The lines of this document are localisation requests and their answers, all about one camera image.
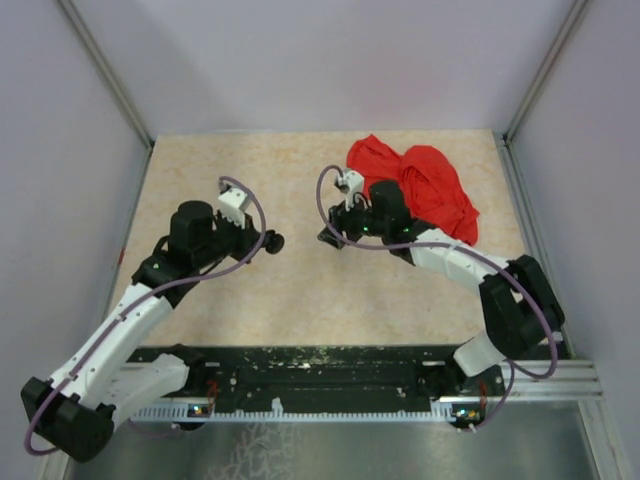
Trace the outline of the black round charging case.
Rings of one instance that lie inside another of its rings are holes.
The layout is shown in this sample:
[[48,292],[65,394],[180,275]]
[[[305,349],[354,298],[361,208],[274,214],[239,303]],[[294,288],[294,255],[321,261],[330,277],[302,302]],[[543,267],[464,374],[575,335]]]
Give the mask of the black round charging case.
[[269,230],[265,234],[263,248],[270,255],[278,254],[285,245],[285,238],[275,230]]

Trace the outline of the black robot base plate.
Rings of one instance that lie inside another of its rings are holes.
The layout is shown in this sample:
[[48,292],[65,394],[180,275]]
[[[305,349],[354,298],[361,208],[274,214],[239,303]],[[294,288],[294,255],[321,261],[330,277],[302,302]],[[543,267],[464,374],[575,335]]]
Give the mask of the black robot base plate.
[[504,392],[500,367],[468,379],[451,345],[193,347],[203,370],[171,398],[212,399],[219,413],[428,412],[447,398],[480,403]]

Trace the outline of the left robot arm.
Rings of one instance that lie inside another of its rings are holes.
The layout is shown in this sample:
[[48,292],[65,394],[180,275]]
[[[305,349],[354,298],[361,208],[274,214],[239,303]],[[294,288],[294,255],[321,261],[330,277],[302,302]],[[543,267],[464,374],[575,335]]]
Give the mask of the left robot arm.
[[169,317],[197,284],[217,277],[226,258],[238,266],[259,251],[279,253],[283,236],[257,230],[247,203],[226,201],[214,210],[204,201],[179,205],[168,235],[132,277],[121,300],[90,339],[48,379],[29,379],[20,396],[29,427],[25,448],[37,455],[33,435],[78,463],[94,459],[114,432],[155,400],[177,392],[194,397],[208,384],[204,357],[182,344],[170,347],[142,370],[115,375],[139,343]]

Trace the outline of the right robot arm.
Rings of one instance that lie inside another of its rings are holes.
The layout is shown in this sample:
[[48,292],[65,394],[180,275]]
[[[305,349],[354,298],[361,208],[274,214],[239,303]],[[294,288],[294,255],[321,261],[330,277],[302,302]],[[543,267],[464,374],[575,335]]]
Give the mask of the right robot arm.
[[481,385],[484,371],[522,358],[563,327],[564,311],[535,258],[489,255],[453,239],[413,216],[395,181],[366,187],[363,177],[349,170],[338,174],[334,184],[344,199],[319,211],[325,223],[320,241],[336,249],[364,249],[361,238],[377,238],[378,250],[438,272],[479,297],[484,328],[447,362],[446,380],[454,393],[470,395]]

